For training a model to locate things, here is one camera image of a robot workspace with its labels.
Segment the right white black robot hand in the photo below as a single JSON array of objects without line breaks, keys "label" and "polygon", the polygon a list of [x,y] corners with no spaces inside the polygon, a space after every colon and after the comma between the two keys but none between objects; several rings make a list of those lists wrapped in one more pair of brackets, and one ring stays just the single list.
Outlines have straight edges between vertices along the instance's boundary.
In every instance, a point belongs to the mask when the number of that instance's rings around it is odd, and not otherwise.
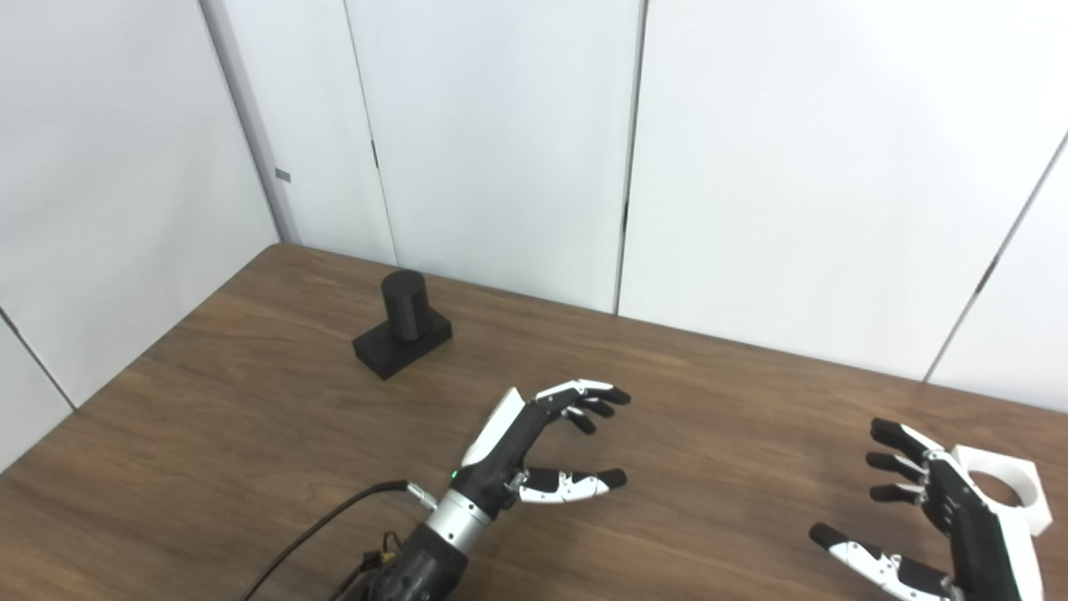
[{"label": "right white black robot hand", "polygon": [[961,460],[912,427],[875,418],[870,434],[896,452],[867,453],[867,464],[907,480],[871,487],[870,499],[918,507],[951,541],[953,570],[891,554],[824,523],[808,529],[813,543],[897,600],[1045,600],[1025,518],[996,508]]}]

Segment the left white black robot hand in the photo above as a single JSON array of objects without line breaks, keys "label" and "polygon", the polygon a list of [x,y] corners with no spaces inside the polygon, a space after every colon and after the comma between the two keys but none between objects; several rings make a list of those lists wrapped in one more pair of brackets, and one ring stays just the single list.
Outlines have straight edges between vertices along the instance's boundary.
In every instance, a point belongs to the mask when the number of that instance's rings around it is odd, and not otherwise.
[{"label": "left white black robot hand", "polygon": [[516,388],[494,407],[476,440],[466,449],[450,489],[496,520],[517,502],[575,503],[604,495],[628,483],[619,468],[601,472],[564,471],[527,465],[527,453],[545,427],[571,422],[584,434],[597,427],[588,415],[609,418],[631,396],[604,381],[576,379],[524,399]]}]

